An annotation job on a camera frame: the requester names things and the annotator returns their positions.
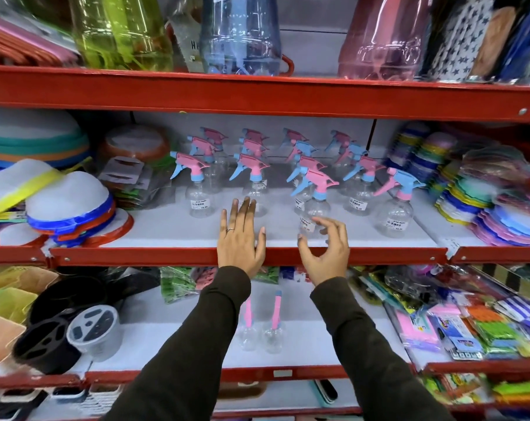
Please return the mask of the person's left hand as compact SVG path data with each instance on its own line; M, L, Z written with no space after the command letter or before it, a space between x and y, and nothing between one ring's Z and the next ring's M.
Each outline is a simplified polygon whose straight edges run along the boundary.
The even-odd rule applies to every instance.
M254 278L263 266L264 261L255 260L255 247L259 232L255 232L254 216L257 202L252 200L250 208L252 232L247 239L240 236L240 207L242 203L234 199L228 212L228 232L223 241L217 242L217 257L219 268L234 266L243 270L249 278Z

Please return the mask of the person's left forearm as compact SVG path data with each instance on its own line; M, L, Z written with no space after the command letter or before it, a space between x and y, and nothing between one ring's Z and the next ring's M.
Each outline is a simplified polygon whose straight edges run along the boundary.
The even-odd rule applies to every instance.
M250 291L244 270L219 268L181 327L100 421L210 421L222 364Z

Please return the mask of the person's right forearm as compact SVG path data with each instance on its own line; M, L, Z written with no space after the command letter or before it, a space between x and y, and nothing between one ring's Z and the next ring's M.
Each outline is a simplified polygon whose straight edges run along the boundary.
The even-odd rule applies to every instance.
M352 382L364 421L455 421L393 351L345 277L313 283L311 300Z

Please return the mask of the group of clear spray bottles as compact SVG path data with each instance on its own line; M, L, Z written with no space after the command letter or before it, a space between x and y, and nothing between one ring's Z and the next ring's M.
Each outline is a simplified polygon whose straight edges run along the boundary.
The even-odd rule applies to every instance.
M189 206L189 214L197 219L207 218L214 214L213 195L221 189L225 177L225 167L219 163L215 154L219 148L209 137L188 136L191 149L188 154L171 151L170 156L176 161L176 168L171 179L176 178L181 171L189 170L190 184L186 187L185 201ZM229 176L229 181L236 179L247 171L247 183L242 195L255 200L255 217L261 218L268 214L270 205L269 173L271 165L266 161L264 151L266 148L260 140L248 138L240 139L241 151L232 157L221 157L228 164L235 161L235 170ZM327 166L320 160L312 157L316 148L308 141L291 139L292 153L287 158L292 167L287 183L294 185L291 197L295 200L295 211L299 216L299 232L309 237L318 239L320 225L313 221L313 217L327 217L331 206L327 201L327 189L338 186L340 183L327 173Z

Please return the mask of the green packet of clips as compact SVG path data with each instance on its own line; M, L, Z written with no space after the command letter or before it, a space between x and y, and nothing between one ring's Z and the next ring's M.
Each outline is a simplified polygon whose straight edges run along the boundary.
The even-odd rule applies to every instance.
M198 296L197 281L200 269L197 267L159 267L161 295L165 304Z

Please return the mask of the small clear pump bottle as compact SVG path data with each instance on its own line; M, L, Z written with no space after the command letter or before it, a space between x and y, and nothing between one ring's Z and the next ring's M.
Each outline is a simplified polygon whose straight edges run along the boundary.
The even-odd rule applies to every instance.
M283 348L283 329L281 327L282 297L282 291L276 291L271 321L262 333L263 346L269 354L278 354Z
M254 351L257 347L257 330L253 323L252 300L248 297L242 308L242 326L238 339L244 351Z

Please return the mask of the pile of clear hanging packets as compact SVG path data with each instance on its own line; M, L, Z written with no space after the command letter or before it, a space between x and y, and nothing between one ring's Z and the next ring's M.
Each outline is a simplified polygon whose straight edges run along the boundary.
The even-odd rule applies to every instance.
M116 205L127 211L155 208L172 190L170 176L175 161L165 156L145 162L129 156L113 156L99 166L97 178L112 194Z

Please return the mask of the orange rimmed white sieve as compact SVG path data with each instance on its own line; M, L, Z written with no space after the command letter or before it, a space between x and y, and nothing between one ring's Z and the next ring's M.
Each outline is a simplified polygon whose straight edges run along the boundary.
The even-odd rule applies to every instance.
M170 139L163 129L124 125L107 132L99 144L98 154L104 159L124 156L150 163L169 156L170 150Z

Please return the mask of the stack of colourful plastic bowls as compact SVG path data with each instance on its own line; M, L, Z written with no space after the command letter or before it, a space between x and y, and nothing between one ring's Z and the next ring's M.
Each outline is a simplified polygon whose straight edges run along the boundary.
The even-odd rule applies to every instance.
M429 187L457 143L453 134L434 131L426 122L408 122L395 135L384 164L411 174Z

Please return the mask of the pile of colourful packaged goods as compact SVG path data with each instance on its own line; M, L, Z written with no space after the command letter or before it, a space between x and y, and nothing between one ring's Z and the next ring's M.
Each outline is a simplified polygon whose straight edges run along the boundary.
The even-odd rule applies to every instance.
M530 302L450 265L354 266L348 276L383 306L405 348L453 361L530 358Z

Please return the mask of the stack of colourful plastic plates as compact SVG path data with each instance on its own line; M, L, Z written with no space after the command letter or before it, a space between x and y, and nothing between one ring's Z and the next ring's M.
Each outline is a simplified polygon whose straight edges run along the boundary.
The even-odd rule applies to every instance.
M530 247L530 162L507 145L472 149L446 164L434 207L491 246Z

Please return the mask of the black plastic holder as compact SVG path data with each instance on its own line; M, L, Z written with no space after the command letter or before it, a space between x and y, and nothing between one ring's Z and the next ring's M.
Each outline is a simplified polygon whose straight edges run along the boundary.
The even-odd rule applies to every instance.
M109 301L107 286L91 276L72 276L47 287L31 304L25 332L11 355L43 375L67 373L80 359L66 333L81 312Z

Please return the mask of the green transparent plastic jug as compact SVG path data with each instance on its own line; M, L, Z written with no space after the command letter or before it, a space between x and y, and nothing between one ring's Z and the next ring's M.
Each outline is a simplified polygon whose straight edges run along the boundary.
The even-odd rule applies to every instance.
M158 0L68 0L72 37L89 68L173 71Z

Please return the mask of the stack of colourful plastic baskets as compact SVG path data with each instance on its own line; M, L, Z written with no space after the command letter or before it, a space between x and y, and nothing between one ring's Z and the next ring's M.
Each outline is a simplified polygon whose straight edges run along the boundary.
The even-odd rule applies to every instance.
M31 306L44 290L60 278L59 273L41 267L0 265L1 370L17 370L11 351L27 329Z

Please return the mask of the stack of pink orange hangers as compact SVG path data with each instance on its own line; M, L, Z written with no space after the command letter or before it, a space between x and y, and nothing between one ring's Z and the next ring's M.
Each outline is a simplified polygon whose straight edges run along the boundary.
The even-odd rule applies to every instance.
M0 18L0 65L79 67L77 54Z

